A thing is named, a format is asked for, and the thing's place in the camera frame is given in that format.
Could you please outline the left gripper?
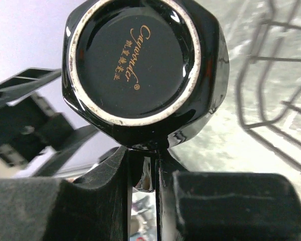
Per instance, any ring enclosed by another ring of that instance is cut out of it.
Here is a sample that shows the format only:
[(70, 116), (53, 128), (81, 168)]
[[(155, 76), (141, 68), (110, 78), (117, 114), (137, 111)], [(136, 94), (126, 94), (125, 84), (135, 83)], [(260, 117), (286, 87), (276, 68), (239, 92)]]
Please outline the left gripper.
[(60, 69), (28, 68), (0, 83), (0, 176), (16, 174), (47, 147), (55, 152), (34, 175), (53, 176), (98, 133), (92, 125), (74, 129), (36, 93), (60, 76)]

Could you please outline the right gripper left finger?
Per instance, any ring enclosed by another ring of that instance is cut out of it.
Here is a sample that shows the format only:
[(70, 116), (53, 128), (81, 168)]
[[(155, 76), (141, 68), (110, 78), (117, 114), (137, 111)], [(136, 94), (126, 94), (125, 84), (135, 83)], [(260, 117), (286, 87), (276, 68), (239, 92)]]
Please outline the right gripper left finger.
[(127, 148), (74, 182), (0, 179), (0, 240), (128, 240)]

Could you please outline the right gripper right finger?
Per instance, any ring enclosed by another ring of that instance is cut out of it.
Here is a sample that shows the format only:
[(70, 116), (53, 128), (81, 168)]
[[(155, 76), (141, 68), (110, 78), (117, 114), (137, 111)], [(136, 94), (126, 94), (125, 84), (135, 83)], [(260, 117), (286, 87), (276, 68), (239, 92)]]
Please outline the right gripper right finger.
[(301, 200), (275, 173), (192, 172), (156, 153), (158, 240), (301, 240)]

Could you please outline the black faceted mug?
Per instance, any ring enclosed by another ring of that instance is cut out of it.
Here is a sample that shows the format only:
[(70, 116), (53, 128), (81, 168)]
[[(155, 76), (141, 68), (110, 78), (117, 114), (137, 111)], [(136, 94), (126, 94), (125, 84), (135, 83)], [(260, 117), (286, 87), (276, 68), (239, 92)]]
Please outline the black faceted mug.
[(221, 25), (196, 1), (85, 1), (66, 21), (62, 96), (133, 151), (140, 191), (154, 190), (160, 152), (221, 105), (229, 69)]

